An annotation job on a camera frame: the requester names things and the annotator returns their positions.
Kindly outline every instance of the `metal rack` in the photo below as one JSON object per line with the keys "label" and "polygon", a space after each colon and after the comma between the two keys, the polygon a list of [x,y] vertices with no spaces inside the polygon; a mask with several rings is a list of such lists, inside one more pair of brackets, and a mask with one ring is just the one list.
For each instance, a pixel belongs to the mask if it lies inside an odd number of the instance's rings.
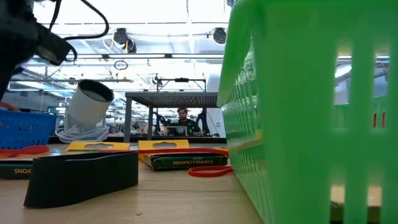
{"label": "metal rack", "polygon": [[130,141],[132,101],[149,108],[148,140],[152,139],[154,108],[218,108],[216,92],[126,92],[124,142]]}

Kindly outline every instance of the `blue plastic basket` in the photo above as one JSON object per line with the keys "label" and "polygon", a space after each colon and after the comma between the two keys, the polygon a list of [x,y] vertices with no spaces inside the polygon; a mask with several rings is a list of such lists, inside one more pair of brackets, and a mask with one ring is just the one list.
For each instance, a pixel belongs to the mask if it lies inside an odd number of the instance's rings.
{"label": "blue plastic basket", "polygon": [[0,150],[46,145],[57,117],[0,110]]}

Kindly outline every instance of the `wooden table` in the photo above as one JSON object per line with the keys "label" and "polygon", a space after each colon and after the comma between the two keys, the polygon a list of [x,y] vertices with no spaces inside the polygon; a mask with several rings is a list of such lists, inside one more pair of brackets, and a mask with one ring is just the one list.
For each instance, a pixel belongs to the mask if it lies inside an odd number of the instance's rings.
{"label": "wooden table", "polygon": [[[53,146],[52,152],[65,148]],[[190,177],[186,170],[154,172],[140,163],[137,187],[50,209],[24,208],[27,184],[28,180],[0,179],[1,224],[262,223],[233,174]]]}

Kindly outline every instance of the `white cylindrical object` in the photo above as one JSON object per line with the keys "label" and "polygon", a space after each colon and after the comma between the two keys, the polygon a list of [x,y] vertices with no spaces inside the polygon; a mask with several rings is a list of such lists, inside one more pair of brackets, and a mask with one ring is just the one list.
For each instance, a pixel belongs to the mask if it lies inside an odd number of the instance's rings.
{"label": "white cylindrical object", "polygon": [[68,115],[81,124],[96,124],[105,118],[114,99],[107,86],[93,80],[79,81],[68,105]]}

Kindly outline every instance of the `basket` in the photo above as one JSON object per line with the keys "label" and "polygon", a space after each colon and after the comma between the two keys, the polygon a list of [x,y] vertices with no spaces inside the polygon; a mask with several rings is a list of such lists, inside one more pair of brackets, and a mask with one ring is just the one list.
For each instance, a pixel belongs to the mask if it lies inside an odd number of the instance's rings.
{"label": "basket", "polygon": [[[344,224],[367,222],[371,185],[382,187],[381,223],[398,223],[396,21],[389,0],[234,5],[218,106],[231,164],[264,223],[329,223],[333,185],[345,188]],[[339,55],[352,56],[345,106],[333,106]],[[382,103],[377,55],[390,55]]]}
{"label": "basket", "polygon": [[46,145],[57,117],[0,110],[0,150]]}

